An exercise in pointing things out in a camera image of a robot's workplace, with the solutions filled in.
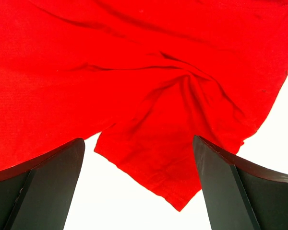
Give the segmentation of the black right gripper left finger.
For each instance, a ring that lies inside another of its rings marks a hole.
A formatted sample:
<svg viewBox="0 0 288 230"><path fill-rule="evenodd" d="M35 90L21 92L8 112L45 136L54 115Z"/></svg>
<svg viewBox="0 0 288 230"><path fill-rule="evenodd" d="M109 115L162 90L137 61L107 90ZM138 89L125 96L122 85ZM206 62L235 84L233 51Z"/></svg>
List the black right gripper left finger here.
<svg viewBox="0 0 288 230"><path fill-rule="evenodd" d="M76 138L0 171L0 230L62 230L84 159Z"/></svg>

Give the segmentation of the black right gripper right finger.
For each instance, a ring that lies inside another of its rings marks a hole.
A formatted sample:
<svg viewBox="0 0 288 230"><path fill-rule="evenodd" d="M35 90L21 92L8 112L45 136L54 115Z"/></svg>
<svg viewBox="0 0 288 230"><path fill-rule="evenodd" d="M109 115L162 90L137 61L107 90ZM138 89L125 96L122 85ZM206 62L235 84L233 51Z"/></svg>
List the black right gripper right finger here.
<svg viewBox="0 0 288 230"><path fill-rule="evenodd" d="M288 230L288 174L199 136L193 152L213 230Z"/></svg>

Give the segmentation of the red t-shirt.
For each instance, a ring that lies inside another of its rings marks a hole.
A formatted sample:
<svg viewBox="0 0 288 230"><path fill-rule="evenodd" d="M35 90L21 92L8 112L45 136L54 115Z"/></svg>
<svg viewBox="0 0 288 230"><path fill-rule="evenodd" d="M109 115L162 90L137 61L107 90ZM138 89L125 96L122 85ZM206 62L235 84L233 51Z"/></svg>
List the red t-shirt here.
<svg viewBox="0 0 288 230"><path fill-rule="evenodd" d="M75 138L181 211L288 75L288 0L0 0L0 171Z"/></svg>

